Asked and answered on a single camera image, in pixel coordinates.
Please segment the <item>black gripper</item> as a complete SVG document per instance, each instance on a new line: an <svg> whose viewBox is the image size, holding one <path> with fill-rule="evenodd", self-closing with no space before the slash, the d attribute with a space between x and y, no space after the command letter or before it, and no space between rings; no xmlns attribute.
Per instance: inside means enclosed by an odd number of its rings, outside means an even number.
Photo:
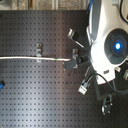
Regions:
<svg viewBox="0 0 128 128"><path fill-rule="evenodd" d="M65 70L73 69L77 66L89 65L90 59L87 55L79 56L76 59L70 59L63 64Z"/></svg>

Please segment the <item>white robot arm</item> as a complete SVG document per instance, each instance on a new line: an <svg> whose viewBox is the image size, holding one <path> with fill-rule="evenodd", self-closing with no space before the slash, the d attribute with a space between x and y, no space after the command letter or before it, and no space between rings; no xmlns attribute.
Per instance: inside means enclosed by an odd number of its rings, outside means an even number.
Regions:
<svg viewBox="0 0 128 128"><path fill-rule="evenodd" d="M73 29L68 33L89 54L65 62L65 69L90 63L107 81L115 78L115 68L128 57L128 21L122 15L123 8L128 12L128 0L94 0L86 33Z"/></svg>

